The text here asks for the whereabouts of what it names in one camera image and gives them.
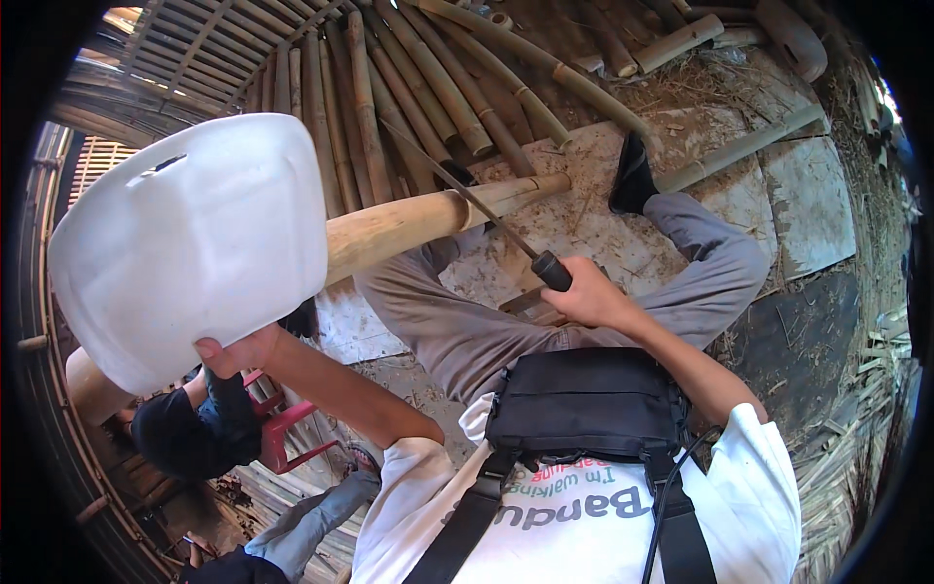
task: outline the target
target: foot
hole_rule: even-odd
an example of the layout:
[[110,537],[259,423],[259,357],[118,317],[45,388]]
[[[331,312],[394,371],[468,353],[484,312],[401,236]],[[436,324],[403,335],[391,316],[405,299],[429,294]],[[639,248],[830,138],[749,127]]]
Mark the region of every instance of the foot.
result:
[[657,193],[652,171],[648,167],[645,145],[638,135],[629,133],[619,153],[619,167],[610,191],[610,210],[616,215],[642,215],[645,202]]

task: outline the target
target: chest bag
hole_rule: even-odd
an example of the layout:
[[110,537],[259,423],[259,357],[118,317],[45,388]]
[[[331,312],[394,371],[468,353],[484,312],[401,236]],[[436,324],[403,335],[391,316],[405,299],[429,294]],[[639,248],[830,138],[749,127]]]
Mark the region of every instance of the chest bag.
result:
[[[516,462],[537,472],[538,463],[572,464],[582,457],[642,464],[655,497],[665,582],[716,583],[680,474],[658,516],[672,456],[687,438],[687,401],[661,365],[642,349],[572,349],[527,355],[502,376],[505,388],[493,398],[487,421],[493,452],[405,584],[454,579],[496,516]],[[556,561],[560,553],[555,550]]]

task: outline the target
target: red plastic chair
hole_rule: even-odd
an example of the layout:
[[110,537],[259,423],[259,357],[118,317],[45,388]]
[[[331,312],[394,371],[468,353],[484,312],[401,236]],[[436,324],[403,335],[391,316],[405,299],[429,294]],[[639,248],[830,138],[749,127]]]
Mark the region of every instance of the red plastic chair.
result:
[[[243,387],[249,386],[262,375],[262,371],[257,369],[243,379]],[[285,393],[279,392],[273,397],[258,402],[255,397],[250,395],[253,400],[253,411],[257,416],[265,416],[273,411],[273,408],[282,404],[285,399]],[[332,440],[316,449],[311,449],[305,454],[296,456],[289,460],[289,454],[286,453],[285,436],[286,431],[299,420],[311,415],[318,409],[311,402],[301,402],[290,407],[286,411],[275,414],[262,425],[262,451],[260,453],[260,462],[263,466],[273,471],[277,475],[288,473],[299,464],[306,463],[318,456],[321,452],[337,444],[337,440]]]

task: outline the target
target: gray pants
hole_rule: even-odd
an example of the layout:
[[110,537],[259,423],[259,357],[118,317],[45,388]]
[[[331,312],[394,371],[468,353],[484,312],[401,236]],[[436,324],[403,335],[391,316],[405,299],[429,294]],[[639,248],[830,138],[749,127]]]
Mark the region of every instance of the gray pants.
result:
[[[769,263],[754,238],[682,192],[652,196],[644,214],[690,264],[635,301],[662,326],[703,349],[752,303]],[[354,277],[379,319],[409,346],[448,399],[469,405],[499,390],[497,374],[522,355],[635,345],[608,328],[527,324],[442,286],[438,274],[477,243],[482,230],[437,239]]]
[[377,493],[379,477],[354,471],[336,487],[289,508],[276,523],[249,540],[244,551],[274,563],[289,582],[297,582],[324,536]]

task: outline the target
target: black handle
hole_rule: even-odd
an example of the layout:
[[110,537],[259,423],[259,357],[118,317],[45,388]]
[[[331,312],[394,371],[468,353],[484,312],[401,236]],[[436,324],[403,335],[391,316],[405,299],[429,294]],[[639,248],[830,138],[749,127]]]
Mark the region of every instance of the black handle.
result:
[[571,288],[571,272],[547,249],[531,261],[531,271],[552,290],[567,292]]

